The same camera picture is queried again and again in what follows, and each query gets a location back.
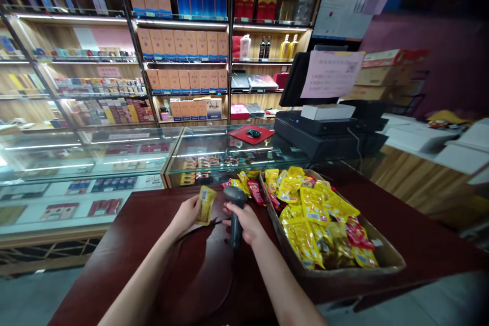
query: dark wine bottle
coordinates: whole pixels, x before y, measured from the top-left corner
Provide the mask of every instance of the dark wine bottle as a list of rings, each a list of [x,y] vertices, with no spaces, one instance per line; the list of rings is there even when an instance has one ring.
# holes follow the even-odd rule
[[[268,59],[268,55],[270,54],[270,36],[268,36],[268,42],[265,45],[265,55],[263,56],[264,59]]]
[[[263,36],[260,45],[260,56],[258,58],[262,59],[265,57],[265,36]]]

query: glass display case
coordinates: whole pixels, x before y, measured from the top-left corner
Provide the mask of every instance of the glass display case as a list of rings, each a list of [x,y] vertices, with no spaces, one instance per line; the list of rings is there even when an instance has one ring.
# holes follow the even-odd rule
[[[277,134],[256,145],[228,135],[243,126],[186,127],[165,170],[167,186],[223,183],[241,171],[309,166],[306,155]]]
[[[108,224],[164,187],[181,127],[0,135],[1,235]]]

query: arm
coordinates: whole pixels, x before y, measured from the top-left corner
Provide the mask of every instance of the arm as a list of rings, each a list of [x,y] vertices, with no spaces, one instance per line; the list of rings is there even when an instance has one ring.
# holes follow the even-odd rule
[[[243,227],[243,239],[255,254],[279,324],[325,326],[326,321],[295,280],[252,208],[245,205],[240,209],[231,203],[226,203],[225,207],[225,213],[234,212],[238,216]]]
[[[156,241],[98,326],[134,326],[145,323],[169,250],[195,223],[199,214],[201,202],[198,197],[195,195],[181,204],[168,228]]]

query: cash register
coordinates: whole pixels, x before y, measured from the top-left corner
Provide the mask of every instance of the cash register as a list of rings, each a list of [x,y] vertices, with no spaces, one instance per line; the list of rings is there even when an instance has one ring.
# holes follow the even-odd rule
[[[387,136],[377,133],[387,123],[382,118],[385,104],[366,100],[338,104],[338,97],[321,98],[320,95],[318,98],[302,98],[310,55],[310,52],[295,55],[279,102],[281,107],[303,106],[303,110],[277,112],[275,133],[316,161],[362,159],[378,153],[387,140]]]

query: red mouse pad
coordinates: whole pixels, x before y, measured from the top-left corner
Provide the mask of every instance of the red mouse pad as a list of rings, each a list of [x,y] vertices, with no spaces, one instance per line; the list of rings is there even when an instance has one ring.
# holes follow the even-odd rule
[[[251,136],[246,134],[246,132],[248,130],[259,131],[261,133],[261,135],[259,138],[252,138]],[[240,127],[237,130],[228,132],[228,135],[231,135],[235,138],[238,138],[240,140],[246,141],[247,143],[255,145],[255,144],[258,144],[258,143],[262,142],[263,140],[271,137],[274,133],[275,133],[275,131],[270,131],[270,130],[263,128],[263,127],[254,126],[254,125],[247,125],[247,126]]]

